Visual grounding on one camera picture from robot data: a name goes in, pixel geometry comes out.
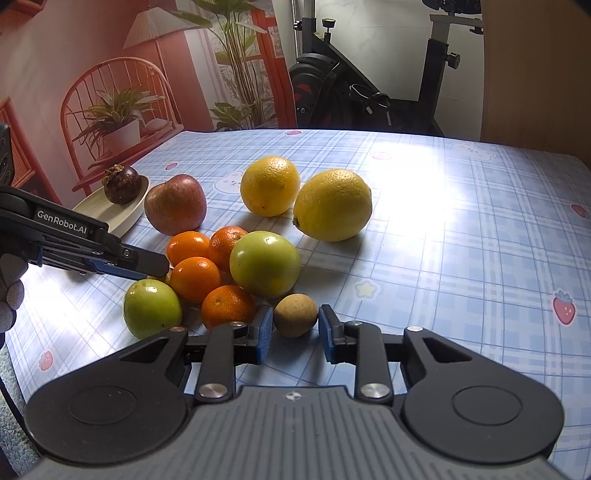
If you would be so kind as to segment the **gloved left hand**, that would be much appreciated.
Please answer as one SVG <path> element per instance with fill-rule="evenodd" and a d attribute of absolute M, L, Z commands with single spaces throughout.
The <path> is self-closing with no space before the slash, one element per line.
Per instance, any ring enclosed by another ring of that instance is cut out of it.
<path fill-rule="evenodd" d="M 17 310 L 24 299 L 23 275 L 27 272 L 28 264 L 22 258 L 13 254 L 1 255 L 1 324 L 0 332 L 6 333 L 16 322 Z"/>

